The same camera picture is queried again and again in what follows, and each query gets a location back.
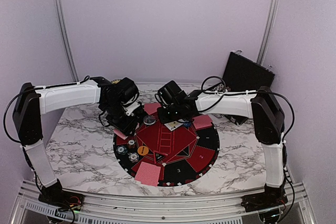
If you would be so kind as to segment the red playing card deck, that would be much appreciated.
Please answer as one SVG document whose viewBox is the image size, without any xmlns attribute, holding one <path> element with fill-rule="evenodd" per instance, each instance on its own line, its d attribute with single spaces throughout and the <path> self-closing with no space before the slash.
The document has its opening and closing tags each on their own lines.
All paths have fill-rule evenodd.
<svg viewBox="0 0 336 224">
<path fill-rule="evenodd" d="M 113 130 L 114 134 L 118 137 L 120 137 L 123 140 L 126 140 L 128 138 L 128 136 L 124 135 L 121 131 L 119 131 L 118 129 L 114 129 Z"/>
</svg>

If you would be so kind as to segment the small orange black chip pile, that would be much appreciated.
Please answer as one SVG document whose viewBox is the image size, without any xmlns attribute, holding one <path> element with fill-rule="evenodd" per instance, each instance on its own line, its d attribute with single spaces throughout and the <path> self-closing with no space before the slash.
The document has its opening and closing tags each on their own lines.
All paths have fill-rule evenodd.
<svg viewBox="0 0 336 224">
<path fill-rule="evenodd" d="M 136 147 L 136 142 L 135 142 L 135 140 L 134 140 L 134 139 L 130 139 L 130 140 L 128 140 L 128 142 L 127 142 L 127 146 L 128 146 L 128 148 L 135 148 L 135 147 Z"/>
</svg>

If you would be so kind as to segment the clear round dealer button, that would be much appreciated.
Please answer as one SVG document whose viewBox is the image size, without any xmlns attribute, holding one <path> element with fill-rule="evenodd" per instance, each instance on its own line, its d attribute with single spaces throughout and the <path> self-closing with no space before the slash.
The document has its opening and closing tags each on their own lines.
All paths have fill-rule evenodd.
<svg viewBox="0 0 336 224">
<path fill-rule="evenodd" d="M 147 115 L 143 118 L 143 123 L 147 126 L 153 125 L 156 123 L 156 118 L 153 115 Z"/>
</svg>

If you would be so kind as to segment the orange round blind button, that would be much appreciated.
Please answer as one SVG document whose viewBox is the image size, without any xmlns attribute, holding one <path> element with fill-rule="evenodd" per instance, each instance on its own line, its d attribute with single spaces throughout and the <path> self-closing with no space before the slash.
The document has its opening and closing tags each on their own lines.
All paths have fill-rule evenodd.
<svg viewBox="0 0 336 224">
<path fill-rule="evenodd" d="M 149 148 L 147 146 L 140 146 L 137 150 L 138 154 L 141 156 L 146 156 L 149 153 Z"/>
</svg>

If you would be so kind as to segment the black triangular button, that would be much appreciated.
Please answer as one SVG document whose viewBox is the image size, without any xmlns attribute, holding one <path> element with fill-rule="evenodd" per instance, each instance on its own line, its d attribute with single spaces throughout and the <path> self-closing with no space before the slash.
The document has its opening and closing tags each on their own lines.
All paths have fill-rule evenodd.
<svg viewBox="0 0 336 224">
<path fill-rule="evenodd" d="M 162 159 L 166 158 L 167 155 L 164 153 L 160 153 L 157 151 L 153 152 L 153 158 L 154 158 L 154 163 L 157 164 L 159 161 L 161 161 Z"/>
</svg>

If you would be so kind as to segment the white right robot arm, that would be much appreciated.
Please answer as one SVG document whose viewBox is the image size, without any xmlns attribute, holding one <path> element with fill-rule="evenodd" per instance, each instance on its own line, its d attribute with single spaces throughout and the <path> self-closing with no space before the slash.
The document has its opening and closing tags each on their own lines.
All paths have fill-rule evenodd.
<svg viewBox="0 0 336 224">
<path fill-rule="evenodd" d="M 175 81 L 170 81 L 155 94 L 161 105 L 158 115 L 161 123 L 191 121 L 199 115 L 223 114 L 248 118 L 253 121 L 255 137 L 261 143 L 266 164 L 266 186 L 260 203 L 271 207 L 280 199 L 279 188 L 285 181 L 285 113 L 278 102 L 288 99 L 272 92 L 267 86 L 257 90 L 238 92 L 212 91 L 201 87 L 187 94 Z"/>
</svg>

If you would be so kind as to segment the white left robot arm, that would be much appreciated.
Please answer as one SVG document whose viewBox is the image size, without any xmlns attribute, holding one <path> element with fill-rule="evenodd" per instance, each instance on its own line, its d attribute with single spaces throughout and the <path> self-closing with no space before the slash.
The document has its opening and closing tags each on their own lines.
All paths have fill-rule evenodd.
<svg viewBox="0 0 336 224">
<path fill-rule="evenodd" d="M 9 108 L 13 108 L 12 120 L 18 138 L 9 136 L 9 139 L 22 146 L 31 169 L 47 188 L 47 199 L 61 206 L 66 202 L 66 193 L 55 186 L 58 179 L 46 153 L 44 130 L 51 137 L 65 109 L 96 104 L 100 110 L 98 117 L 106 118 L 101 122 L 104 127 L 111 126 L 125 136 L 133 135 L 146 115 L 144 106 L 138 101 L 139 95 L 137 85 L 127 77 L 116 83 L 90 76 L 82 81 L 50 86 L 26 82 L 7 105 L 3 128 L 7 130 L 7 114 Z"/>
</svg>

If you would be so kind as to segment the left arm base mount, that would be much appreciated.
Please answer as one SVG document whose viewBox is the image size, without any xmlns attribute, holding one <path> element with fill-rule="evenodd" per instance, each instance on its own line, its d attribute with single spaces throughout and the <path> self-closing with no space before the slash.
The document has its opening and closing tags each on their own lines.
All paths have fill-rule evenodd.
<svg viewBox="0 0 336 224">
<path fill-rule="evenodd" d="M 82 208 L 83 199 L 83 194 L 64 190 L 59 179 L 49 187 L 42 185 L 38 197 L 40 202 L 58 206 L 62 210 L 69 210 L 69 208 L 72 210 L 80 210 Z"/>
</svg>

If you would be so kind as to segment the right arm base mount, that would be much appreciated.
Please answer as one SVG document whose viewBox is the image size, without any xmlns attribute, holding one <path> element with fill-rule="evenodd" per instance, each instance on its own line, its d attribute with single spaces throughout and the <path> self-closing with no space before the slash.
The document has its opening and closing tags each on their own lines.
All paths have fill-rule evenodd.
<svg viewBox="0 0 336 224">
<path fill-rule="evenodd" d="M 245 208 L 246 212 L 252 212 L 286 204 L 288 199 L 285 195 L 285 183 L 284 180 L 279 188 L 269 187 L 265 184 L 264 192 L 242 196 L 241 206 Z"/>
</svg>

